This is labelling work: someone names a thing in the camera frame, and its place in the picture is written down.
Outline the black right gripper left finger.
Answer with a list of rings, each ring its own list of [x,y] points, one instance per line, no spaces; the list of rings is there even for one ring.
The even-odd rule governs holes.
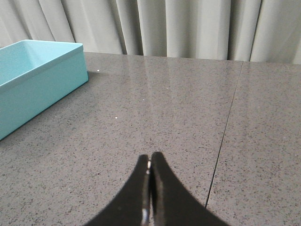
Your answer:
[[[136,166],[114,199],[87,226],[147,226],[150,217],[150,163],[140,155]]]

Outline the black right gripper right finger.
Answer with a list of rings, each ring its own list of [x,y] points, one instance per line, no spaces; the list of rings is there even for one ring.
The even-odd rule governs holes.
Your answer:
[[[151,156],[151,191],[156,226],[227,225],[186,190],[160,152]]]

